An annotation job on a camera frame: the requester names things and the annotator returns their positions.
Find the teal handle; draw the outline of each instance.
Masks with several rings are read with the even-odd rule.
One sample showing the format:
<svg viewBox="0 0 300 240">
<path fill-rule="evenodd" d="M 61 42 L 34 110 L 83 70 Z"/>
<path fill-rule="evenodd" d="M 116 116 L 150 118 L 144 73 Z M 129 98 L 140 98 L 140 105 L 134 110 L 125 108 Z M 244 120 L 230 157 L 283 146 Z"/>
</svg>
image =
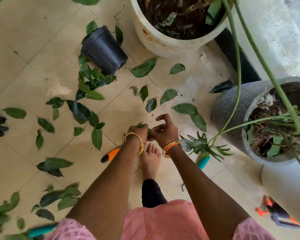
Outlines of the teal handle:
<svg viewBox="0 0 300 240">
<path fill-rule="evenodd" d="M 202 170 L 207 165 L 209 160 L 210 160 L 210 156 L 208 156 L 206 158 L 202 158 L 200 160 L 200 162 L 198 163 L 198 167 Z"/>
<path fill-rule="evenodd" d="M 30 232 L 28 234 L 28 237 L 33 238 L 35 236 L 44 235 L 48 232 L 53 231 L 56 228 L 56 226 L 57 226 L 57 223 L 52 224 L 52 225 L 46 225 L 46 226 L 41 226 L 41 227 L 38 227 L 38 228 L 34 228 L 34 229 L 30 230 Z"/>
</svg>

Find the white wall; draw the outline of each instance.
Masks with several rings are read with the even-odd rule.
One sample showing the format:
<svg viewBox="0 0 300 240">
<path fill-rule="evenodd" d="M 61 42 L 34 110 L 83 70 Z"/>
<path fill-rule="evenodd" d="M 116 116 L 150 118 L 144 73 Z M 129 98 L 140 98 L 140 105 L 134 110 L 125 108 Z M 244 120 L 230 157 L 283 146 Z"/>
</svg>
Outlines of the white wall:
<svg viewBox="0 0 300 240">
<path fill-rule="evenodd" d="M 239 6 L 274 75 L 300 76 L 300 0 L 241 0 Z M 268 79 L 237 15 L 234 20 L 240 46 L 261 79 Z"/>
</svg>

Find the black leggings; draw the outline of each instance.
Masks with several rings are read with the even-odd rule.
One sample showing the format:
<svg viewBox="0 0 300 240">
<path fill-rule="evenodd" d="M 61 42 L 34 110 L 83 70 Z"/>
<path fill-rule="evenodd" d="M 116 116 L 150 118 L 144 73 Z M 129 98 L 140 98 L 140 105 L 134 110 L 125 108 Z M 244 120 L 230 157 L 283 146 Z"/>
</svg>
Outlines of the black leggings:
<svg viewBox="0 0 300 240">
<path fill-rule="evenodd" d="M 146 179 L 142 184 L 142 206 L 153 208 L 166 204 L 167 200 L 161 193 L 160 187 L 153 179 Z"/>
</svg>

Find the black plastic pot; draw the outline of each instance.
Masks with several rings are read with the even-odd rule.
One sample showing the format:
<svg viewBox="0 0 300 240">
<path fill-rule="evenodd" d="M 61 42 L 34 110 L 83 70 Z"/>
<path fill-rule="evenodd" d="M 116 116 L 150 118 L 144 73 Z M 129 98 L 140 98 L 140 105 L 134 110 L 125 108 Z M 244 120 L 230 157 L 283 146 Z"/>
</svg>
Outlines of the black plastic pot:
<svg viewBox="0 0 300 240">
<path fill-rule="evenodd" d="M 113 75 L 128 60 L 107 26 L 97 28 L 84 42 L 81 54 L 108 75 Z"/>
</svg>

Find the white pot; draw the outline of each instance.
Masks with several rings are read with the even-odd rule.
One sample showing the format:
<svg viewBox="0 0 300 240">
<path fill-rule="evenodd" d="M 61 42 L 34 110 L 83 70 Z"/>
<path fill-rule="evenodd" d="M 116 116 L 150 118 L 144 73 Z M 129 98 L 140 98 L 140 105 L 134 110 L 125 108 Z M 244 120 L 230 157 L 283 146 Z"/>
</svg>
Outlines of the white pot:
<svg viewBox="0 0 300 240">
<path fill-rule="evenodd" d="M 177 40 L 156 30 L 143 15 L 137 0 L 130 1 L 133 24 L 139 39 L 149 51 L 161 57 L 171 57 L 194 51 L 213 40 L 227 26 L 227 15 L 225 14 L 215 29 L 207 35 L 193 40 Z"/>
<path fill-rule="evenodd" d="M 261 180 L 269 196 L 300 223 L 300 165 L 268 166 L 261 171 Z"/>
</svg>

